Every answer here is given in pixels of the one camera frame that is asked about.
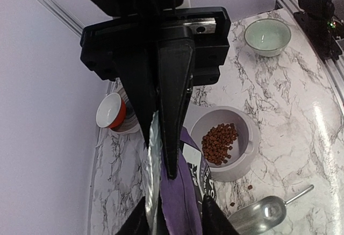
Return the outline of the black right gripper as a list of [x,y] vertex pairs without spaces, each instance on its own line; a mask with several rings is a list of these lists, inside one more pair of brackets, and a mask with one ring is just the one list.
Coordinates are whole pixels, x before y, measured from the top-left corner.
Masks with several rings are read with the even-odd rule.
[[[161,41],[159,122],[164,164],[171,180],[176,179],[178,172],[180,134],[190,101],[187,89],[191,88],[192,72],[196,86],[217,83],[219,67],[224,64],[230,47],[230,27],[227,10],[216,6],[167,10],[160,16],[148,18],[132,15],[83,29],[81,61],[102,80],[120,78],[146,146],[153,113],[157,110],[157,52],[154,49]],[[140,45],[147,49],[134,47]]]

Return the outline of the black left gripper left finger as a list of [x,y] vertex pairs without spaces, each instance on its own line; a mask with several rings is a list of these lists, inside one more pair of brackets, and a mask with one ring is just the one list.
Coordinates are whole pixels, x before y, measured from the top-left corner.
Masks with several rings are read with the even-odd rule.
[[148,235],[149,225],[146,218],[145,197],[134,208],[116,235]]

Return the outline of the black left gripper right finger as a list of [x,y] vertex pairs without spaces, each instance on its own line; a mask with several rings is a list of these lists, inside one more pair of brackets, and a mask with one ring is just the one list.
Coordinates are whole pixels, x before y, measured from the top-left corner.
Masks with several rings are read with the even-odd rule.
[[204,195],[202,202],[202,233],[205,235],[239,235],[215,200]]

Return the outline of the purple puppy food bag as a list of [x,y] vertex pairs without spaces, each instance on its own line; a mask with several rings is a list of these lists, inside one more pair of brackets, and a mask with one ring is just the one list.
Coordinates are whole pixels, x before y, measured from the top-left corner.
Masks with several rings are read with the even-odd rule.
[[216,198],[214,181],[201,150],[186,128],[177,151],[177,177],[169,179],[163,160],[159,113],[149,127],[145,210],[149,234],[202,234],[202,202]]

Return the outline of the silver metal scoop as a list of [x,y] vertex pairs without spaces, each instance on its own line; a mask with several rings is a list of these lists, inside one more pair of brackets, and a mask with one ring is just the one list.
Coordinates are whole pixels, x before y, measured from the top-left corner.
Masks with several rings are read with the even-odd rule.
[[239,234],[263,234],[285,220],[287,205],[313,189],[314,185],[310,185],[287,201],[267,196],[233,213],[229,222]]

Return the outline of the grey double pet bowl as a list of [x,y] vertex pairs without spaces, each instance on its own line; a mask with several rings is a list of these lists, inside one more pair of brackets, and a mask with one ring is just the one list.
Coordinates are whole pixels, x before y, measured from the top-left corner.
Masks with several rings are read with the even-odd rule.
[[230,106],[190,105],[184,122],[218,182],[233,182],[249,171],[261,133],[244,112]]

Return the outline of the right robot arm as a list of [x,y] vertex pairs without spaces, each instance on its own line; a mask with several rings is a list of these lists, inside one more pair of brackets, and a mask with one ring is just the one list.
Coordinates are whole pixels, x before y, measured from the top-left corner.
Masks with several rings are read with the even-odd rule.
[[91,0],[111,17],[87,26],[81,61],[102,80],[120,79],[145,141],[159,114],[164,165],[177,176],[180,134],[194,86],[215,84],[231,21],[225,8],[184,0]]

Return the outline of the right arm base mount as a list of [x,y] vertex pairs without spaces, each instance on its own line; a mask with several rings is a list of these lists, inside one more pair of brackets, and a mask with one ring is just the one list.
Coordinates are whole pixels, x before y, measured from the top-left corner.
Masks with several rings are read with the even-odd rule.
[[293,17],[322,60],[338,60],[342,49],[333,37],[335,6],[332,0],[298,0],[300,11]]

